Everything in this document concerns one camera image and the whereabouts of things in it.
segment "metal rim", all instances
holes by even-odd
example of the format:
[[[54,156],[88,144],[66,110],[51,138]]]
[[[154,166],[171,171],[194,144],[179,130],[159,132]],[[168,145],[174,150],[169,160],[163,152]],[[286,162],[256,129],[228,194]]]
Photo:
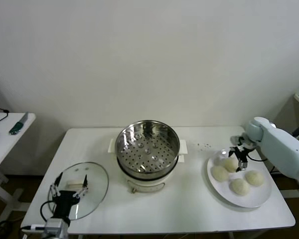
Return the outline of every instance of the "metal rim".
[[[127,174],[129,177],[134,178],[134,179],[139,180],[139,181],[146,181],[146,182],[148,182],[148,181],[154,181],[154,180],[158,180],[158,179],[164,178],[164,177],[166,177],[168,174],[170,174],[170,173],[172,172],[172,170],[176,167],[176,164],[177,164],[177,162],[178,162],[178,156],[177,156],[176,163],[173,165],[173,167],[170,169],[170,171],[169,171],[168,173],[166,173],[166,174],[164,174],[164,175],[161,175],[161,176],[159,176],[159,177],[157,177],[157,178],[151,178],[151,179],[147,179],[147,178],[138,178],[138,177],[135,177],[135,176],[132,175],[132,174],[129,174],[129,173],[128,173],[128,172],[121,166],[121,164],[120,164],[118,158],[116,158],[116,160],[117,160],[117,162],[118,162],[118,164],[119,164],[120,169],[121,169],[125,174]]]
[[[117,161],[134,179],[151,181],[166,176],[178,162],[176,132],[165,123],[141,120],[125,127],[115,141]]]

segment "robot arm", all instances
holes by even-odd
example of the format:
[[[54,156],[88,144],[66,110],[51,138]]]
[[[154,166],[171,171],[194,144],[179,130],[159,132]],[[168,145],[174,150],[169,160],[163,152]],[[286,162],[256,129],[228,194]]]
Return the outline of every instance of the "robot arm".
[[[247,167],[244,158],[257,146],[264,156],[284,175],[299,181],[299,141],[282,129],[275,128],[262,117],[255,117],[246,128],[246,133],[233,137],[232,151],[239,160],[239,170]]]

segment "black wire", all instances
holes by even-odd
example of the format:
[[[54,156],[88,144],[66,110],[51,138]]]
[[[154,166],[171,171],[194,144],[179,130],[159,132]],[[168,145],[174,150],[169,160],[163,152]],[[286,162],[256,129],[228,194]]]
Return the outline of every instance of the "black wire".
[[[8,111],[8,110],[5,110],[5,109],[1,109],[1,108],[0,108],[0,111],[3,111],[4,113],[6,113],[6,116],[3,117],[2,119],[0,119],[0,121],[2,121],[2,120],[4,120],[5,118],[8,117],[8,115],[9,115],[9,111]]]
[[[248,154],[247,154],[247,157],[248,157],[250,160],[252,160],[252,161],[256,161],[256,162],[264,162],[264,161],[267,161],[267,160],[268,160],[267,158],[265,158],[264,160],[253,159],[253,158],[251,158]]]
[[[44,203],[41,205],[41,207],[40,207],[40,214],[41,214],[42,219],[43,219],[45,222],[46,222],[46,218],[45,218],[45,216],[43,215],[42,209],[43,209],[43,206],[44,206],[45,204],[47,204],[47,203],[53,203],[53,201],[52,201],[52,200],[50,200],[50,201],[46,201],[46,202],[44,202]]]

